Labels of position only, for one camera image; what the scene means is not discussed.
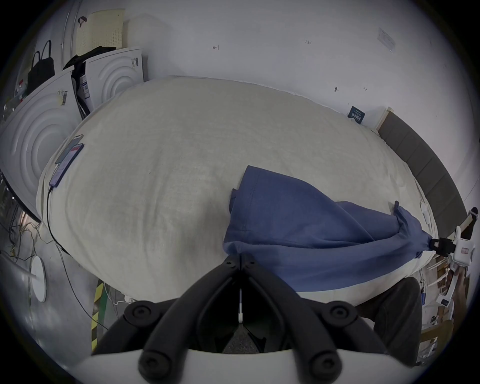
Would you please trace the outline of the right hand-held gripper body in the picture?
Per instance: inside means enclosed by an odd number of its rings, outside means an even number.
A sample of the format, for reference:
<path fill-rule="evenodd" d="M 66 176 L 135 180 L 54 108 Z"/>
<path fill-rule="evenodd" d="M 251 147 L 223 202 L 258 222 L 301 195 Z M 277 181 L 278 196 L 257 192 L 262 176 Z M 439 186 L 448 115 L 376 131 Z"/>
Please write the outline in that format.
<path fill-rule="evenodd" d="M 429 248 L 437 255 L 447 258 L 450 269 L 456 271 L 459 267 L 467 268 L 471 265 L 476 246 L 470 239 L 461 237 L 461 226 L 458 225 L 448 238 L 431 239 Z"/>

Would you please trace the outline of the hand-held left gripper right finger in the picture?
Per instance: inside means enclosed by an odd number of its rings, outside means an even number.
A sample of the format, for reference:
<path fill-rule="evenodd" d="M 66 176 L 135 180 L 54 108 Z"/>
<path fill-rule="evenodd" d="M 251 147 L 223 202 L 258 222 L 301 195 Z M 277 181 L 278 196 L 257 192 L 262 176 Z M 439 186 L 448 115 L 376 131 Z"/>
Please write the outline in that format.
<path fill-rule="evenodd" d="M 357 309 L 343 301 L 321 303 L 302 298 L 286 282 L 248 254 L 241 255 L 241 273 L 283 320 L 301 378 L 336 380 L 343 363 L 338 348 L 386 355 L 380 337 Z"/>

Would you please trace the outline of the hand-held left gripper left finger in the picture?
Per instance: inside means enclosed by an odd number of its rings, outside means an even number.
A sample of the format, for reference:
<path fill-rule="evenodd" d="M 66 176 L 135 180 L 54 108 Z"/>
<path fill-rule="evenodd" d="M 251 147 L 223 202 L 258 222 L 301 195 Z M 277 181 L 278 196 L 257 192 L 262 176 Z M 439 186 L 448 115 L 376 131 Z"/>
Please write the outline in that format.
<path fill-rule="evenodd" d="M 141 351 L 137 369 L 145 380 L 174 380 L 186 352 L 221 353 L 239 327 L 240 256 L 229 255 L 181 297 L 130 304 L 92 356 Z"/>

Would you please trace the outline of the person's right hand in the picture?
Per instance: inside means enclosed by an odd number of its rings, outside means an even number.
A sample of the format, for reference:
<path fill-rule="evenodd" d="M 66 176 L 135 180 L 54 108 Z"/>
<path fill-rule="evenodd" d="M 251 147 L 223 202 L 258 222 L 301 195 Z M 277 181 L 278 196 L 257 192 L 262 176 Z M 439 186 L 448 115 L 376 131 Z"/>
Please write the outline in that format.
<path fill-rule="evenodd" d="M 454 288 L 453 295 L 452 295 L 452 299 L 454 303 L 454 310 L 453 310 L 453 332 L 454 333 L 456 333 L 456 331 L 459 329 L 468 312 L 467 299 L 465 296 L 465 287 L 464 287 L 465 273 L 466 273 L 465 267 L 459 266 L 453 273 L 452 271 L 450 271 L 447 276 L 447 282 L 449 283 L 449 286 L 452 285 L 451 280 L 453 279 L 453 277 L 457 277 L 457 284 Z"/>

